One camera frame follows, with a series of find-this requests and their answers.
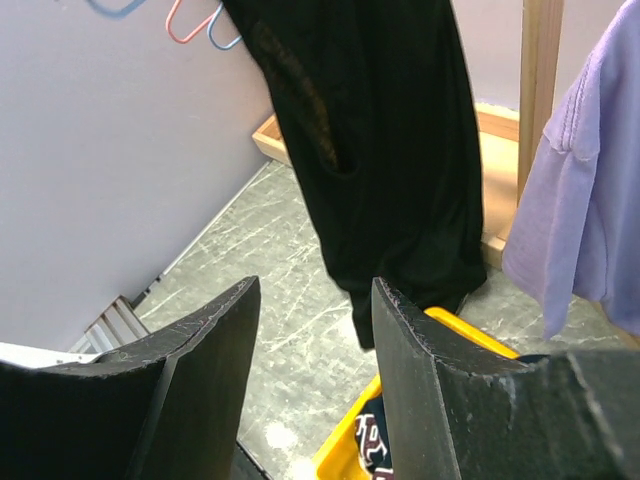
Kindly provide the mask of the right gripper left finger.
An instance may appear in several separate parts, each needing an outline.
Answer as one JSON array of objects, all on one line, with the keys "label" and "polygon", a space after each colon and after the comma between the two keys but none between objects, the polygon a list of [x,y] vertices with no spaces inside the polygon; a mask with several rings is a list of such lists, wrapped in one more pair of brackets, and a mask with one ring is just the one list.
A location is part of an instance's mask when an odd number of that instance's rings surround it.
[{"label": "right gripper left finger", "polygon": [[260,307],[250,276],[89,363],[3,363],[2,477],[229,478]]}]

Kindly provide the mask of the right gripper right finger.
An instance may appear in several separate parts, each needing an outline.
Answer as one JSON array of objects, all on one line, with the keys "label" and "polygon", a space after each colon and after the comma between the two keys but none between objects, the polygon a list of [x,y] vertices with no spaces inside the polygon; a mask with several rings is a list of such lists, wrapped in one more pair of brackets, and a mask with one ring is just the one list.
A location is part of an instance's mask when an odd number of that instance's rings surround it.
[{"label": "right gripper right finger", "polygon": [[639,355],[492,352],[372,284],[375,352],[399,479],[635,479]]}]

